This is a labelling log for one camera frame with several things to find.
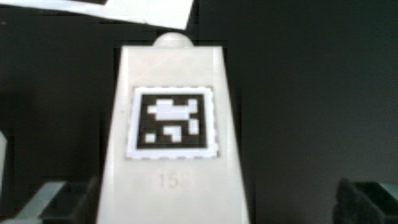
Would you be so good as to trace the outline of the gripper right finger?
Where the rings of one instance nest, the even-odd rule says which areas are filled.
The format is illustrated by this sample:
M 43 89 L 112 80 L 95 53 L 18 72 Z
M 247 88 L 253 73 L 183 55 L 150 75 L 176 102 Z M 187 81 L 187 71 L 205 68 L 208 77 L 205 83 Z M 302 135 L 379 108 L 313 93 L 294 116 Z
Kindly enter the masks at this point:
M 336 201 L 336 224 L 398 224 L 398 183 L 343 179 Z

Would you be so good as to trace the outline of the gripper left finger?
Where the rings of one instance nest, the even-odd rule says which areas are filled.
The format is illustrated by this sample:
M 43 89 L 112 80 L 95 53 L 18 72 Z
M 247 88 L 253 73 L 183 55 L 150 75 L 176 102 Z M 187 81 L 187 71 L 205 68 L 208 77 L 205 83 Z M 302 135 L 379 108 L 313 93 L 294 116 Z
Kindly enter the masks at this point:
M 9 224 L 96 224 L 98 177 L 47 182 Z

